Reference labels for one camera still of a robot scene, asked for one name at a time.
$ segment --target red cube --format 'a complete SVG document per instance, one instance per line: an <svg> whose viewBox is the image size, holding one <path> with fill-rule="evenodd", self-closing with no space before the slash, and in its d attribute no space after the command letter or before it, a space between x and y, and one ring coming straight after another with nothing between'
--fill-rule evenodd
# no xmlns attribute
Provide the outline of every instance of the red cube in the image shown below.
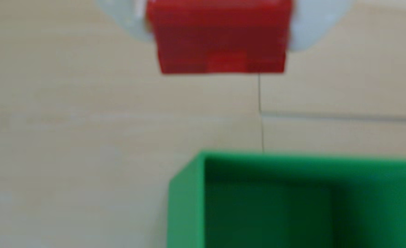
<svg viewBox="0 0 406 248"><path fill-rule="evenodd" d="M162 72L283 72L292 1L149 0Z"/></svg>

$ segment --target red block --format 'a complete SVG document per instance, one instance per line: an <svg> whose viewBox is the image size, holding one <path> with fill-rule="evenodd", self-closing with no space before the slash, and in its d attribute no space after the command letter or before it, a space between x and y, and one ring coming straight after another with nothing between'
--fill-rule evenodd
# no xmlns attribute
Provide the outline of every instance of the red block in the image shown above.
<svg viewBox="0 0 406 248"><path fill-rule="evenodd" d="M283 72L292 1L149 0L162 72Z"/></svg>

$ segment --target wooden surface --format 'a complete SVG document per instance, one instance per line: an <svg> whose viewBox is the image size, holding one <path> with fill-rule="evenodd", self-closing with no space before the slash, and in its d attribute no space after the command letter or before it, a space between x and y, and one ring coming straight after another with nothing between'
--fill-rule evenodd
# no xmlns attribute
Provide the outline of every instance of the wooden surface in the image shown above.
<svg viewBox="0 0 406 248"><path fill-rule="evenodd" d="M259 82L161 76L90 0L0 0L0 248L164 248L204 148L406 155L406 12L358 5Z"/></svg>

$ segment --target background wall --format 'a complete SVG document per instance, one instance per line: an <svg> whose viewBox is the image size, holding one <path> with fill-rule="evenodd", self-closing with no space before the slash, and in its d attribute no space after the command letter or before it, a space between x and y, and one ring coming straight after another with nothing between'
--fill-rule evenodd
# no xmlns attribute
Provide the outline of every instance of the background wall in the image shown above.
<svg viewBox="0 0 406 248"><path fill-rule="evenodd" d="M406 0L359 0L361 3L380 4L393 8L406 9Z"/></svg>

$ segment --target green box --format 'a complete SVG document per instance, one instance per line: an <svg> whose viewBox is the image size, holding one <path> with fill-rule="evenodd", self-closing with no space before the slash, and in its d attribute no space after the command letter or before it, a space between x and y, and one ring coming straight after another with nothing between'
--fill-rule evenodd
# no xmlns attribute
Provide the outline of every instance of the green box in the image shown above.
<svg viewBox="0 0 406 248"><path fill-rule="evenodd" d="M406 248L406 160L203 152L170 183L168 248Z"/></svg>

